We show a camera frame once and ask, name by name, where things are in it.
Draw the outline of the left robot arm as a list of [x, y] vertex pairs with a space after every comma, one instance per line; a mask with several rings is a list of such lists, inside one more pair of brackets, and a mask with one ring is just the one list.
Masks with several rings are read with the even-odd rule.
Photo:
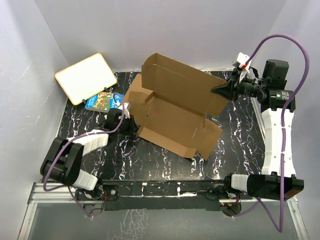
[[101, 199], [103, 187], [101, 180], [81, 169], [83, 157], [97, 149], [110, 149], [120, 136], [136, 132], [137, 125], [127, 109], [112, 108], [104, 123], [80, 136], [56, 137], [40, 167], [44, 177], [43, 189], [46, 192], [58, 187], [48, 187], [48, 180], [54, 180], [63, 187], [74, 187], [85, 192], [87, 198]]

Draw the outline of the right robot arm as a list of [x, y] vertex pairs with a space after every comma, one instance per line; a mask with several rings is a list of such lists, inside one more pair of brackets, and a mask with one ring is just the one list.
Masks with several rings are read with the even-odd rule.
[[251, 197], [287, 201], [304, 189], [304, 181], [296, 177], [292, 158], [295, 100], [285, 106], [293, 95], [293, 91], [285, 89], [289, 64], [268, 59], [262, 77], [254, 69], [254, 78], [250, 78], [251, 66], [245, 59], [236, 58], [232, 65], [234, 69], [226, 84], [212, 88], [211, 92], [231, 101], [240, 95], [257, 99], [264, 124], [265, 153], [261, 174], [229, 174], [224, 179], [223, 194], [233, 199], [245, 192]]

